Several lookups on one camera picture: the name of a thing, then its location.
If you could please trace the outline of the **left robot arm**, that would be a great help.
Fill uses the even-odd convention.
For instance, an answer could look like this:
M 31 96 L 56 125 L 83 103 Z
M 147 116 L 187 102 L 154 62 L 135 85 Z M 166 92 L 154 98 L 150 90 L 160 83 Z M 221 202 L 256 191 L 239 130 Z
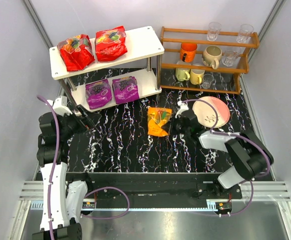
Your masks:
M 47 112 L 39 118 L 38 151 L 36 154 L 43 180 L 43 213 L 40 230 L 34 240 L 81 240 L 80 224 L 84 196 L 92 189 L 92 180 L 81 173 L 66 180 L 68 140 L 95 126 L 88 111 L 77 105 L 81 116 Z

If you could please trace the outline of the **yellow mango candy bag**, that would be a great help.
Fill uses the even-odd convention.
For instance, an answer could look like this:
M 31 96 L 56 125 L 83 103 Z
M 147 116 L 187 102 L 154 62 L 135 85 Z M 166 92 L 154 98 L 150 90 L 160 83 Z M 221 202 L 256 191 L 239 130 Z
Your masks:
M 149 107 L 147 111 L 147 134 L 154 137 L 166 137 L 162 126 L 172 116 L 172 109 L 164 107 Z

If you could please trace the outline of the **purple candy bag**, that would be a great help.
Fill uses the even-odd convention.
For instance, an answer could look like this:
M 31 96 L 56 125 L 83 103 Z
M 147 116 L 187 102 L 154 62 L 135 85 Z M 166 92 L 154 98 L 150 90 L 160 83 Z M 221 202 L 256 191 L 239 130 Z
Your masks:
M 90 110 L 105 106 L 112 100 L 111 86 L 108 79 L 85 86 L 85 97 Z
M 134 76 L 113 79 L 112 89 L 117 105 L 133 102 L 140 98 L 138 82 Z

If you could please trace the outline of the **small red candy bag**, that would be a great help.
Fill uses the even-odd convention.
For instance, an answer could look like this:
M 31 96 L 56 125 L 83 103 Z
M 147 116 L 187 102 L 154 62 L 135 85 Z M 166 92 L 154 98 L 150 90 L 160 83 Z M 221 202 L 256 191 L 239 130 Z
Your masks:
M 95 34 L 94 46 L 99 62 L 111 62 L 128 52 L 126 32 L 123 25 L 113 29 L 98 31 Z

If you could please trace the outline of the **large red candy bag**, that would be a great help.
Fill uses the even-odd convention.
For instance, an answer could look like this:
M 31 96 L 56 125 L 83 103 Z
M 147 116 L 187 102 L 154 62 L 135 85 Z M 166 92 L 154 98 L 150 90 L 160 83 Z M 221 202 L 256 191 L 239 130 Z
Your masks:
M 59 42 L 57 49 L 68 72 L 81 71 L 95 61 L 87 34 L 69 37 Z

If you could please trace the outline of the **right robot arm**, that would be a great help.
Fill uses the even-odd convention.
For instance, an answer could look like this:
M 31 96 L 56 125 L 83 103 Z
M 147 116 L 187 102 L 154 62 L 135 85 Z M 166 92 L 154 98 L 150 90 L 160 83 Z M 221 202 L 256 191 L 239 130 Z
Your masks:
M 232 166 L 217 178 L 220 189 L 230 189 L 267 175 L 274 157 L 253 131 L 219 132 L 204 129 L 192 110 L 173 114 L 163 126 L 169 134 L 183 134 L 195 146 L 228 153 Z

